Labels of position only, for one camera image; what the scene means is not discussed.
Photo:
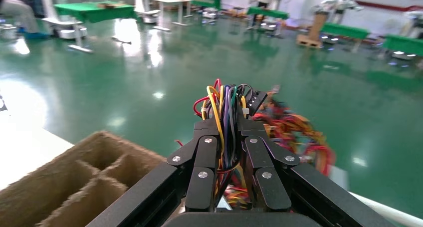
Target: table leg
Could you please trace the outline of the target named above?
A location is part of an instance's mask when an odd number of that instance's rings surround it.
[[[284,30],[283,23],[282,22],[279,22],[277,24],[277,29],[276,29],[275,37],[283,38],[283,35],[282,35],[283,30]]]
[[[162,1],[159,2],[159,6],[160,6],[159,23],[158,23],[157,26],[154,27],[154,29],[161,30],[161,31],[171,31],[169,28],[163,27],[163,23],[164,23],[164,20],[165,20],[165,16],[164,16],[165,14],[164,14],[164,7],[163,7],[164,5],[163,5]]]
[[[119,18],[118,19],[119,20],[119,28],[118,28],[118,30],[116,30],[116,31],[120,31],[121,33],[122,33],[122,31],[120,30],[121,29],[121,27],[122,27],[122,19],[121,18]],[[132,41],[129,41],[129,40],[123,40],[123,39],[121,39],[120,37],[118,37],[118,35],[114,35],[114,36],[112,36],[112,40],[114,40],[114,41],[118,41],[118,42],[122,42],[122,43],[126,43],[126,44],[132,44]]]
[[[250,20],[248,21],[248,27],[245,30],[251,30],[254,28],[253,24],[253,19],[250,18]]]
[[[188,1],[187,3],[187,15],[184,17],[191,17],[191,1]]]
[[[73,30],[75,30],[76,45],[75,44],[71,44],[71,45],[68,45],[68,47],[69,48],[72,48],[72,49],[75,49],[75,50],[78,50],[78,51],[83,51],[83,52],[86,52],[86,53],[93,53],[93,50],[88,49],[88,48],[84,48],[82,46],[81,30],[79,30],[79,26],[77,24],[77,20],[76,20],[76,18],[73,17],[72,18],[72,21],[73,21],[72,27],[73,27]]]
[[[178,21],[177,22],[173,22],[173,24],[179,25],[179,26],[186,26],[185,23],[182,23],[182,14],[184,11],[184,5],[182,4],[182,2],[179,3],[179,7],[178,7]]]
[[[356,43],[354,44],[353,49],[351,50],[351,52],[356,53],[358,51],[358,47],[360,46],[361,42],[363,40],[359,39],[358,41],[356,41]]]
[[[381,51],[379,52],[378,58],[379,59],[384,59],[385,53],[386,53],[386,49],[385,48],[381,48]]]

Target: person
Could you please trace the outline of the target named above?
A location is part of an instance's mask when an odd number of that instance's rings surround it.
[[[21,23],[27,39],[46,38],[47,34],[40,33],[32,8],[19,0],[0,0],[0,13],[13,16]]]

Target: cardboard box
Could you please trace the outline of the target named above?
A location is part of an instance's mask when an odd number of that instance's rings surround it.
[[[320,30],[322,30],[322,27],[325,25],[327,18],[328,16],[326,14],[314,15],[313,25],[308,33],[308,38],[310,40],[320,40]]]
[[[0,223],[84,227],[163,161],[118,136],[94,133],[0,191]]]

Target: black metal frame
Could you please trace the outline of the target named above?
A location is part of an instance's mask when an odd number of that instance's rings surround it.
[[[266,94],[256,92],[250,115]],[[393,227],[295,154],[273,143],[263,124],[237,111],[237,146],[253,209],[216,213],[219,134],[214,119],[195,124],[194,137],[130,188],[88,227],[324,226]],[[166,220],[186,197],[186,213]]]

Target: yellow wire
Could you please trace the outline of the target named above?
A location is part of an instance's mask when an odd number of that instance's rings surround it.
[[[216,94],[216,97],[218,97],[218,98],[220,98],[220,95],[216,91],[216,89],[214,89],[212,86],[208,86],[206,88],[206,90],[207,90],[207,94],[209,95],[211,106],[213,108],[214,119],[216,120],[216,124],[217,124],[217,130],[219,131],[219,135],[220,135],[220,142],[221,142],[221,145],[222,145],[222,151],[221,151],[221,156],[222,156],[223,155],[223,152],[224,152],[223,130],[222,130],[222,126],[220,125],[219,112],[217,111],[216,103],[215,103],[215,101],[213,99],[212,92],[214,94]]]
[[[206,103],[207,103],[207,101],[204,101],[203,106],[201,108],[201,117],[202,117],[203,121],[206,120]]]
[[[219,100],[219,114],[220,114],[220,116],[222,115],[222,110],[223,110],[223,105],[222,105],[222,103],[223,103],[223,89],[224,89],[224,86],[222,85],[222,86],[220,86],[220,100]]]
[[[242,96],[241,97],[241,103],[242,103],[242,107],[243,108],[247,108],[247,102],[245,101],[245,97]]]

